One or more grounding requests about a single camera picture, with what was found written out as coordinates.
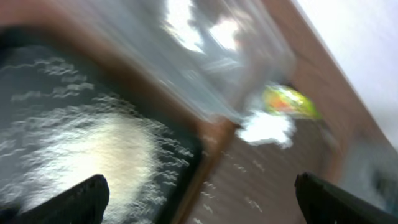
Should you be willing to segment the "white tissue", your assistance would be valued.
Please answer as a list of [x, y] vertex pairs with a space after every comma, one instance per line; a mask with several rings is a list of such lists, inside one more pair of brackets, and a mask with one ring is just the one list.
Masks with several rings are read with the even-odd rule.
[[255, 111], [242, 120], [235, 133], [251, 146], [276, 144], [281, 149], [287, 149], [293, 145], [292, 137], [296, 130], [291, 117]]

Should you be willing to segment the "green yellow snack wrapper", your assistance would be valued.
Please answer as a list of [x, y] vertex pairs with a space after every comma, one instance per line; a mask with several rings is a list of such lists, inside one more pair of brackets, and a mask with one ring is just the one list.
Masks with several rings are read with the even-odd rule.
[[322, 119], [315, 104], [305, 95], [286, 85], [267, 85], [262, 94], [264, 107], [270, 114], [302, 119]]

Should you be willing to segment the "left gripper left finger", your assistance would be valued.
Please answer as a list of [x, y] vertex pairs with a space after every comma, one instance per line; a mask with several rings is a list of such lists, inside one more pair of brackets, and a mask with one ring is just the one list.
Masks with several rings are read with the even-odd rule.
[[108, 203], [106, 178], [96, 174], [26, 212], [17, 205], [1, 205], [1, 223], [100, 224]]

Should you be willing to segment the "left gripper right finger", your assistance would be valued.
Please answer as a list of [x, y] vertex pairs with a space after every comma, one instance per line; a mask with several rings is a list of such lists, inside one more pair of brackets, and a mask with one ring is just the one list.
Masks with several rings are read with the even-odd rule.
[[308, 224], [397, 224], [397, 217], [347, 191], [304, 172], [296, 177], [295, 195]]

